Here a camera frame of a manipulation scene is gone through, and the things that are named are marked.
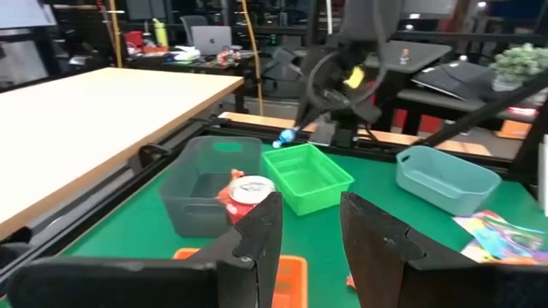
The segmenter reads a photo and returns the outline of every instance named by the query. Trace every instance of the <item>red can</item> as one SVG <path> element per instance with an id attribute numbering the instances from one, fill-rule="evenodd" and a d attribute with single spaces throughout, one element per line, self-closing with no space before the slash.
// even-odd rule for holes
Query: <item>red can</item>
<path id="1" fill-rule="evenodd" d="M 274 183 L 263 176 L 243 176 L 232 181 L 229 185 L 230 202 L 226 204 L 232 222 L 237 223 L 275 191 Z"/>

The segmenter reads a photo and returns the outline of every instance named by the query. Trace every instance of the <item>laptop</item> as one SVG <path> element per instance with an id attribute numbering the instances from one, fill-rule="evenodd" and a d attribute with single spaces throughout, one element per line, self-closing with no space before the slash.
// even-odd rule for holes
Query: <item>laptop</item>
<path id="1" fill-rule="evenodd" d="M 419 86 L 450 95 L 461 100 L 481 100 L 491 92 L 495 72 L 477 64 L 454 61 L 417 73 L 411 81 Z"/>
<path id="2" fill-rule="evenodd" d="M 194 26 L 192 38 L 202 55 L 214 56 L 232 45 L 232 30 L 228 26 Z"/>

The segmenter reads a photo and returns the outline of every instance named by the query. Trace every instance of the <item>green table surface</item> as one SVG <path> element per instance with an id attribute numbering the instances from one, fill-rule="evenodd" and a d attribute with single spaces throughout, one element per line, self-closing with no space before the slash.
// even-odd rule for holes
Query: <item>green table surface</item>
<path id="1" fill-rule="evenodd" d="M 396 165 L 355 157 L 329 155 L 354 178 L 351 191 L 434 240 L 460 251 L 472 237 L 446 212 L 403 191 L 396 184 Z M 181 238 L 174 233 L 158 195 L 162 173 L 142 187 L 103 221 L 81 236 L 64 255 L 122 258 L 171 258 L 183 247 L 201 247 L 210 239 Z M 516 182 L 503 182 L 485 208 L 510 223 L 548 231 L 548 222 L 534 198 Z M 304 257 L 308 263 L 311 308 L 359 307 L 345 285 L 344 255 L 338 206 L 298 217 L 285 205 L 282 254 Z"/>

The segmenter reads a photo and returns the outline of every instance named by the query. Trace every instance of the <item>office chair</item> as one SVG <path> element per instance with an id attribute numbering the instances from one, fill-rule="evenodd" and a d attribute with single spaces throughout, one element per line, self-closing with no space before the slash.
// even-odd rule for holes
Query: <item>office chair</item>
<path id="1" fill-rule="evenodd" d="M 187 34 L 187 44 L 194 46 L 192 27 L 208 26 L 207 18 L 202 15 L 185 15 L 180 18 L 182 25 L 185 27 L 185 33 Z"/>

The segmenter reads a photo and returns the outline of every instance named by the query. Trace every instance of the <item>wooden board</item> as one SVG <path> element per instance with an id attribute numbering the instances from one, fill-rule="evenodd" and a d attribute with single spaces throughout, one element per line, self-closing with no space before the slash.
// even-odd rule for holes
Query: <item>wooden board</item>
<path id="1" fill-rule="evenodd" d="M 245 123 L 257 124 L 257 125 L 265 125 L 270 127 L 280 127 L 280 128 L 293 127 L 293 123 L 294 123 L 293 120 L 278 119 L 278 118 L 273 118 L 268 116 L 259 116 L 259 115 L 244 115 L 244 114 L 237 114 L 232 112 L 224 112 L 219 117 L 230 119 L 232 121 L 245 122 Z M 304 130 L 307 132 L 313 132 L 314 129 L 316 129 L 316 127 L 312 124 L 306 127 Z M 372 131 L 372 132 L 379 140 L 383 142 L 390 142 L 390 143 L 399 144 L 399 145 L 411 145 L 419 139 L 419 137 L 417 136 L 411 136 L 411 135 L 406 135 L 401 133 L 388 133 L 388 132 L 379 132 L 379 131 Z M 365 134 L 366 131 L 365 129 L 361 129 L 358 133 Z M 439 150 L 444 150 L 444 151 L 456 151 L 456 152 L 483 155 L 483 156 L 491 155 L 491 153 L 483 145 L 478 145 L 478 144 L 468 143 L 468 142 L 458 142 L 458 141 L 448 140 L 443 142 L 441 145 L 438 145 L 437 148 Z"/>

